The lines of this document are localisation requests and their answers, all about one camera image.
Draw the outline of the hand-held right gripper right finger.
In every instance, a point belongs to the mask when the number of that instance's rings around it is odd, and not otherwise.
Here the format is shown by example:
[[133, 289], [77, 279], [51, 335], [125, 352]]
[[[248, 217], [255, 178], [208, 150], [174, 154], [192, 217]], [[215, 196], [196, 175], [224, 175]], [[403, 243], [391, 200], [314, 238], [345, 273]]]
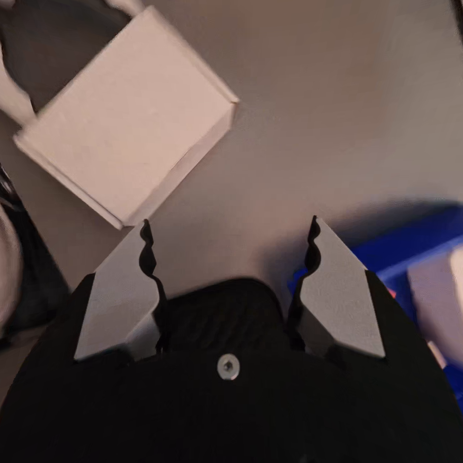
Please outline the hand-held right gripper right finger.
[[314, 216], [288, 325], [316, 356], [343, 347], [385, 358], [385, 348], [369, 289], [366, 267], [340, 237]]

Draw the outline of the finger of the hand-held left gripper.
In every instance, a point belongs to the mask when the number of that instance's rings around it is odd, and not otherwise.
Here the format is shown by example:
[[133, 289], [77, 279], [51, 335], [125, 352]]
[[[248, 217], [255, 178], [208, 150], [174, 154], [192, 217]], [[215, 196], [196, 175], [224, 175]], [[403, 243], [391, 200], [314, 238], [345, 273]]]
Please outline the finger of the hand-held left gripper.
[[3, 60], [0, 61], [0, 108], [19, 125], [29, 124], [36, 118], [29, 96], [9, 76]]
[[108, 0], [107, 5], [128, 16], [137, 16], [145, 10], [145, 4], [141, 0]]

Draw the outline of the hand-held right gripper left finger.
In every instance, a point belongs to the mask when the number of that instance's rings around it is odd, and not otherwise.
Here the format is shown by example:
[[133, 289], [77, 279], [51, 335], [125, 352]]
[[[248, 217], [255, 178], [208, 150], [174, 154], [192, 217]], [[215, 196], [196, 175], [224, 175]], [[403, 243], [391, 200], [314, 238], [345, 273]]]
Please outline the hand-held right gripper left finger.
[[136, 225], [97, 267], [74, 353], [75, 361], [121, 350], [134, 361], [157, 354], [155, 313], [166, 303], [154, 275], [150, 223]]

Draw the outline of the white cardboard mailer box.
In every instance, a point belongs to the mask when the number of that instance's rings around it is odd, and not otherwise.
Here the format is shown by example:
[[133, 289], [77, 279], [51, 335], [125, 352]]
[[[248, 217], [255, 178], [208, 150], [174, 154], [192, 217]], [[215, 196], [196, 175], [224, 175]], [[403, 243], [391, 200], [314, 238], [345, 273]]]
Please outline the white cardboard mailer box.
[[239, 98], [153, 6], [15, 136], [116, 229], [149, 218], [230, 130]]
[[448, 364], [463, 366], [463, 248], [408, 269], [418, 326]]

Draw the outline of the blue plastic bin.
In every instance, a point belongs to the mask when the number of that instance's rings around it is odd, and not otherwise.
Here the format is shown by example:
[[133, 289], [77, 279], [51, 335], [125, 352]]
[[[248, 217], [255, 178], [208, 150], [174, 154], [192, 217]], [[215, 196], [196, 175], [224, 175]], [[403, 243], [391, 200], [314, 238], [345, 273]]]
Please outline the blue plastic bin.
[[[423, 401], [425, 405], [419, 405], [422, 410], [454, 408], [462, 418], [462, 368], [438, 365], [418, 326], [406, 277], [413, 264], [461, 244], [462, 207], [451, 206], [349, 248], [367, 269], [385, 358], [373, 358], [340, 346], [317, 357], [352, 371], [351, 375], [365, 376], [364, 382], [372, 382], [375, 388], [385, 387], [386, 392], [379, 393], [380, 402], [385, 403], [386, 397], [395, 393], [399, 398], [391, 401]], [[294, 279], [292, 299], [298, 279], [305, 272], [304, 260], [303, 270], [295, 273], [298, 278]], [[292, 348], [308, 353], [288, 321], [287, 328]]]

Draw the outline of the black quilted pad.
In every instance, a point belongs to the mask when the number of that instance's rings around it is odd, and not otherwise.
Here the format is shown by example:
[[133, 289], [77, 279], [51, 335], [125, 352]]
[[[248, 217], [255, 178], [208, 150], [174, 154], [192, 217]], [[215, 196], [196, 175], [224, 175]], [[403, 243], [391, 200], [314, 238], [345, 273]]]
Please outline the black quilted pad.
[[163, 353], [291, 349], [278, 298], [253, 278], [221, 281], [177, 296], [155, 316]]

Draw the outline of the person's white clothing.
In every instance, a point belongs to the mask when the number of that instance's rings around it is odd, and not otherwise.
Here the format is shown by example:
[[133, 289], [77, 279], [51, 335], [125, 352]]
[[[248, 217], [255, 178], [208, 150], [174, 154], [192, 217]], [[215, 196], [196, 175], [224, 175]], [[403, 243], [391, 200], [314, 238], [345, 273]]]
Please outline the person's white clothing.
[[3, 206], [0, 207], [0, 332], [9, 323], [20, 299], [22, 249], [15, 228]]

